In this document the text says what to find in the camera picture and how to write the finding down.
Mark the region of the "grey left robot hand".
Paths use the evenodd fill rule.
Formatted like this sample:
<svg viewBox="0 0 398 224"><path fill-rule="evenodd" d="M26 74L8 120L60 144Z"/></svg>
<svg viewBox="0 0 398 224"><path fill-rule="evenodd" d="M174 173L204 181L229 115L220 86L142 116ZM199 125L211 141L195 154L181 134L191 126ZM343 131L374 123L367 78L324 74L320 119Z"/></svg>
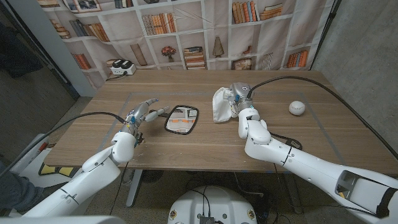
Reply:
<svg viewBox="0 0 398 224"><path fill-rule="evenodd" d="M151 122L161 114L164 114L170 108L169 106L166 106L147 114L149 111L149 106L157 101L157 98L152 98L138 104L127 114L126 120L120 132L129 133L138 139L141 136L141 132L139 132L139 126L143 121Z"/></svg>

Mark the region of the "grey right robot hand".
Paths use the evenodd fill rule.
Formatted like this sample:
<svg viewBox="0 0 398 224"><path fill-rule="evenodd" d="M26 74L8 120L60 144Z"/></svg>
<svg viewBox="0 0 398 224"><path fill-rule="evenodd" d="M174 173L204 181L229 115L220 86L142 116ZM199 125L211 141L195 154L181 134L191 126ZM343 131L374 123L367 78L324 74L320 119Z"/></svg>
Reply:
<svg viewBox="0 0 398 224"><path fill-rule="evenodd" d="M252 100L248 99L251 87L247 83L233 83L230 86L230 90L232 91L232 96L229 97L229 101L232 103L233 111L236 114L252 107Z"/></svg>

